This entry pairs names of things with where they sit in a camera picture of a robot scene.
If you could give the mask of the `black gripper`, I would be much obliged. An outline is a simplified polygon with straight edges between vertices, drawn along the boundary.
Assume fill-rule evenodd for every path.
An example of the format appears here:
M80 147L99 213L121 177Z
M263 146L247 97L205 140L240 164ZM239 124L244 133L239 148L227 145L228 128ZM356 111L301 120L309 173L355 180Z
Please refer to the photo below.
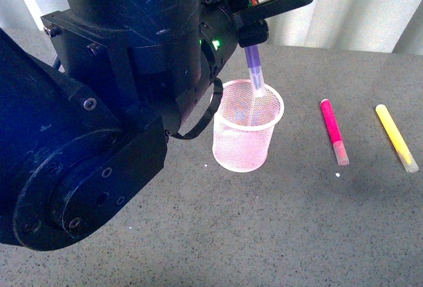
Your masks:
M268 23L264 20L311 4L314 0L267 0L253 7L251 0L196 0L198 4L201 78L194 89L203 94L239 45L264 43ZM235 23L254 22L240 27Z

